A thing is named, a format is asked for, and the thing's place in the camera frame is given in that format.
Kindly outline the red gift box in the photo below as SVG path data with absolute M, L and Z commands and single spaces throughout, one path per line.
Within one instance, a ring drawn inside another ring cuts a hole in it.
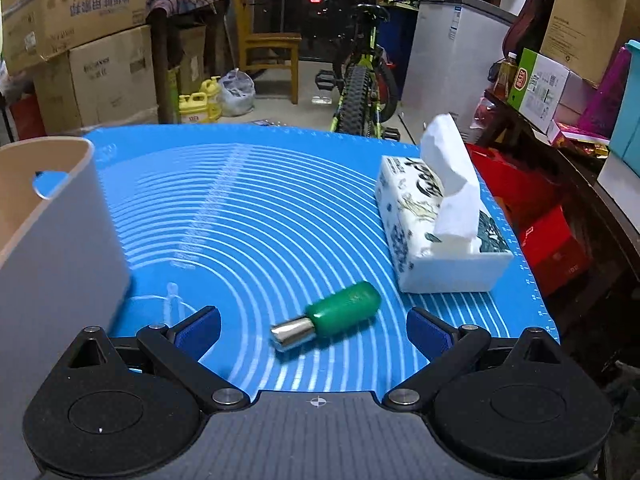
M 544 296 L 589 268 L 591 258 L 570 226 L 561 188 L 546 172 L 494 148 L 469 144 L 466 149 L 518 236 Z

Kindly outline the wooden chair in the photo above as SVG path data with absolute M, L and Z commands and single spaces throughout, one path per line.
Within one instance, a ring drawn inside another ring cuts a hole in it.
M 238 69 L 245 73 L 260 70 L 288 70 L 291 74 L 291 102 L 298 103 L 299 46 L 302 36 L 297 32 L 253 32 L 250 24 L 250 0 L 232 0 L 238 35 Z M 252 51 L 273 51 L 280 56 L 250 59 Z

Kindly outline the white plastic bag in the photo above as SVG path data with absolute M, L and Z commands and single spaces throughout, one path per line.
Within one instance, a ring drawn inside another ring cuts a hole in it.
M 255 85 L 247 73 L 238 68 L 230 70 L 218 80 L 220 102 L 224 117 L 238 117 L 254 108 Z

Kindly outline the beige plastic storage basket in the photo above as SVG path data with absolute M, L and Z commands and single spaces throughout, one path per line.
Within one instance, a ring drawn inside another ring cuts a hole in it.
M 107 327 L 130 272 L 84 138 L 1 150 L 1 475 L 37 471 L 23 441 L 32 397 L 78 332 Z

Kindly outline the green bottle silver cap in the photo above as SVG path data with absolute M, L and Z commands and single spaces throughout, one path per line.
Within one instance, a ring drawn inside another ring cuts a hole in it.
M 320 338 L 328 339 L 374 318 L 382 298 L 369 282 L 350 285 L 306 307 L 303 315 L 270 327 L 277 351 L 285 352 Z

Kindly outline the blue silicone baking mat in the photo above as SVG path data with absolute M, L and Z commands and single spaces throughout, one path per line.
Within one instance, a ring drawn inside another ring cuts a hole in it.
M 222 332 L 203 363 L 248 394 L 386 393 L 425 363 L 406 335 L 414 307 L 497 337 L 554 330 L 522 255 L 484 294 L 397 289 L 374 189 L 382 157 L 413 145 L 247 124 L 102 128 L 90 141 L 132 275 L 111 334 L 215 306 Z M 273 349 L 273 324 L 360 281 L 382 298 L 373 321 Z

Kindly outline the white appliance cabinet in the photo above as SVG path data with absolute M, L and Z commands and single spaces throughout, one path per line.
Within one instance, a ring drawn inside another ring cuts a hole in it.
M 420 3 L 398 115 L 415 141 L 440 114 L 450 114 L 462 139 L 473 143 L 477 103 L 515 15 L 483 0 Z

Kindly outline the green white carton box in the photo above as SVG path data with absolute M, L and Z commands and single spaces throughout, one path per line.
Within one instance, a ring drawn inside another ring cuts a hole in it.
M 524 49 L 508 104 L 539 131 L 546 132 L 569 76 L 570 70 L 561 63 Z

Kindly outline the green black bicycle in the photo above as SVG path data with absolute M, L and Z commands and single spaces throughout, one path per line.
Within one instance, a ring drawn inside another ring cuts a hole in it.
M 353 136 L 400 140 L 400 132 L 384 125 L 397 110 L 399 91 L 384 48 L 380 25 L 390 14 L 378 0 L 311 0 L 320 20 L 304 36 L 326 39 L 336 47 L 332 67 L 319 70 L 319 90 L 340 92 L 330 130 Z

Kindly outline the yellow detergent jug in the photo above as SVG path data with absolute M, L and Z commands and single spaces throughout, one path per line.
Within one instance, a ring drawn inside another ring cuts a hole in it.
M 178 110 L 183 124 L 212 124 L 222 116 L 219 77 L 205 79 L 201 88 L 179 96 Z

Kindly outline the white printed tissue box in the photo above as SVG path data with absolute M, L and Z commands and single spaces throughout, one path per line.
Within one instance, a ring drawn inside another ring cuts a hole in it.
M 375 198 L 401 292 L 490 292 L 513 259 L 448 114 L 426 126 L 419 156 L 382 157 Z

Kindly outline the large cardboard box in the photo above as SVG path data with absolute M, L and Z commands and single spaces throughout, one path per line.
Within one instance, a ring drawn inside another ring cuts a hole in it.
M 35 69 L 34 85 L 49 136 L 155 124 L 151 29 L 124 30 L 52 58 Z

